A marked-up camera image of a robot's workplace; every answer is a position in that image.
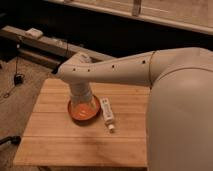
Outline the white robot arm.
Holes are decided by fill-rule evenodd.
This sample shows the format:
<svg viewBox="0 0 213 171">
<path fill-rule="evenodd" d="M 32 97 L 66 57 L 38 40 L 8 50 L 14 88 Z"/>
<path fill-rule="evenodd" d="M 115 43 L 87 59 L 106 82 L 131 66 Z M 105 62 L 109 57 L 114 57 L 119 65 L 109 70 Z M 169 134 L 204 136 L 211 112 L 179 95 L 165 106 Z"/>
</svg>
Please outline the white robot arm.
<svg viewBox="0 0 213 171">
<path fill-rule="evenodd" d="M 97 63 L 78 52 L 56 75 L 77 102 L 92 97 L 91 82 L 149 87 L 148 170 L 213 171 L 213 51 L 156 50 Z"/>
</svg>

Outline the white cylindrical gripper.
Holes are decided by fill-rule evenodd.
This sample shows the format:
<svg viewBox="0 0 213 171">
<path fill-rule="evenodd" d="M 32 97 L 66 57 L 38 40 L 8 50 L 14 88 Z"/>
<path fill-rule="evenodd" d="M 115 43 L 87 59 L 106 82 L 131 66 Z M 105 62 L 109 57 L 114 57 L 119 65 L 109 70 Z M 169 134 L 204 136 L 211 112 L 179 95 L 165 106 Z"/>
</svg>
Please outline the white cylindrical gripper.
<svg viewBox="0 0 213 171">
<path fill-rule="evenodd" d="M 93 94 L 88 83 L 70 84 L 70 102 L 69 110 L 74 111 L 77 108 L 91 109 Z"/>
</svg>

